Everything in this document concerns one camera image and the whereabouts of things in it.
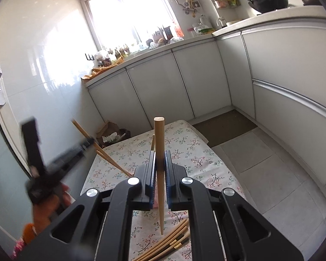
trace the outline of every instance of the person's hand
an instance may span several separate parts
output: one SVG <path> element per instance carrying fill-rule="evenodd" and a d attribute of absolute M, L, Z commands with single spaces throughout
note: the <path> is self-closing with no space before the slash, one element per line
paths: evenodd
<path fill-rule="evenodd" d="M 63 202 L 65 206 L 71 205 L 71 196 L 66 192 L 69 187 L 65 184 L 63 186 Z M 50 216 L 59 207 L 60 201 L 55 194 L 49 196 L 46 200 L 40 204 L 33 205 L 33 221 L 37 234 L 40 234 L 50 223 Z"/>

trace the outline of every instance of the tiled floor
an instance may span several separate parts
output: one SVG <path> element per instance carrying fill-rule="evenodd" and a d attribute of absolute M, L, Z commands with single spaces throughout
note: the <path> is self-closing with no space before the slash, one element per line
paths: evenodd
<path fill-rule="evenodd" d="M 308 260 L 326 237 L 326 198 L 305 170 L 260 128 L 212 149 L 249 203 Z"/>

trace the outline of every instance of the plastic bag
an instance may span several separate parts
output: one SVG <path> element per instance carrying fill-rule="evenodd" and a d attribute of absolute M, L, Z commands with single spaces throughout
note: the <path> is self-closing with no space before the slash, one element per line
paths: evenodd
<path fill-rule="evenodd" d="M 177 43 L 179 41 L 183 41 L 183 38 L 179 37 L 179 36 L 175 36 L 175 37 L 170 39 L 170 44 Z"/>
<path fill-rule="evenodd" d="M 109 54 L 107 53 L 107 51 L 105 50 L 100 50 L 99 52 L 97 52 L 94 57 L 98 60 L 98 61 L 104 61 L 105 59 L 107 59 L 109 57 Z"/>
<path fill-rule="evenodd" d="M 158 48 L 158 44 L 154 43 L 154 42 L 151 42 L 150 43 L 150 49 L 156 49 Z"/>
<path fill-rule="evenodd" d="M 137 52 L 146 50 L 148 48 L 146 43 L 139 43 L 137 45 L 134 45 L 133 47 L 129 48 L 131 54 L 135 54 Z"/>

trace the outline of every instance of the floor mat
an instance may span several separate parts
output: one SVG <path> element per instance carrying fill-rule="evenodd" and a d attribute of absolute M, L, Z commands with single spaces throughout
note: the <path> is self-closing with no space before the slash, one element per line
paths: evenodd
<path fill-rule="evenodd" d="M 257 127 L 236 110 L 231 110 L 193 126 L 209 140 L 209 147 L 219 145 Z"/>

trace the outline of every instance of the silver screw head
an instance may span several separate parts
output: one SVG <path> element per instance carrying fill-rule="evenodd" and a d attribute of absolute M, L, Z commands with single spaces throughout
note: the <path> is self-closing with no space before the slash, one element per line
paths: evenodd
<path fill-rule="evenodd" d="M 223 190 L 223 193 L 227 196 L 233 196 L 235 192 L 234 189 L 228 187 Z"/>
<path fill-rule="evenodd" d="M 94 189 L 94 188 L 91 188 L 91 189 L 87 190 L 87 196 L 89 196 L 89 197 L 93 197 L 93 196 L 95 196 L 97 194 L 98 194 L 98 191 L 96 189 Z"/>
<path fill-rule="evenodd" d="M 138 184 L 139 181 L 140 181 L 140 180 L 139 180 L 137 177 L 130 177 L 130 178 L 128 179 L 128 183 L 129 183 L 130 185 L 132 185 L 132 186 Z"/>
<path fill-rule="evenodd" d="M 181 182 L 183 184 L 191 184 L 191 183 L 193 183 L 193 179 L 190 178 L 190 177 L 184 177 L 184 178 L 181 179 Z"/>

